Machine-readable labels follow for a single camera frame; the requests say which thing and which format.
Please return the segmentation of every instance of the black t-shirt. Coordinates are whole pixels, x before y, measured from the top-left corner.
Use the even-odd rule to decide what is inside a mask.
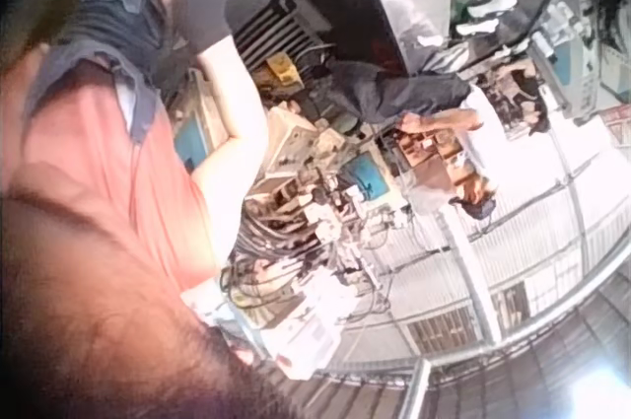
[[[533,100],[539,98],[539,84],[535,77],[527,77],[523,70],[511,71],[511,76],[520,89],[531,96]]]

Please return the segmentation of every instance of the person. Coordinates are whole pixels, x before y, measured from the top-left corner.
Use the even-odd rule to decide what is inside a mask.
[[[224,3],[83,0],[2,76],[3,417],[298,417],[180,297],[228,256],[267,142]],[[229,134],[192,175],[150,84],[170,23]]]
[[[520,106],[522,120],[530,128],[529,136],[550,131],[547,106],[539,94],[536,76],[536,68],[530,59],[520,59],[495,71],[498,90],[510,102]]]
[[[502,167],[508,157],[507,140],[497,113],[478,87],[471,86],[459,108],[432,115],[408,112],[399,120],[398,128],[410,134],[452,130],[476,174],[462,185],[461,194],[451,197],[451,202],[459,204],[476,220],[486,219],[493,213]]]

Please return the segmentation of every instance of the light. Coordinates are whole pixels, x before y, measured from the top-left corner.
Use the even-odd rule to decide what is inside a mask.
[[[572,386],[573,419],[627,419],[631,411],[631,388],[612,371],[598,370]]]

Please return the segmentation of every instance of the red shirt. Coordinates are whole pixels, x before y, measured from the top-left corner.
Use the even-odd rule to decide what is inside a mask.
[[[21,79],[20,72],[5,77],[7,87],[10,80]],[[69,179],[51,184],[71,179],[105,199],[112,216],[131,226],[181,291],[217,274],[205,201],[175,152],[161,105],[138,146],[125,127],[111,74],[96,64],[82,61],[67,73],[24,129],[15,109],[22,100],[18,93],[9,89],[2,96],[3,190],[23,166],[54,167]],[[72,205],[71,200],[64,203]]]

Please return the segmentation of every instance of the shoe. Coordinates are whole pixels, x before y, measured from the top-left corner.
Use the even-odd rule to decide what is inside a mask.
[[[456,25],[456,32],[460,36],[490,35],[495,33],[499,24],[500,21],[497,18],[479,23],[463,23]]]
[[[466,11],[473,18],[498,16],[512,10],[517,5],[517,0],[486,0],[477,5],[469,5]]]

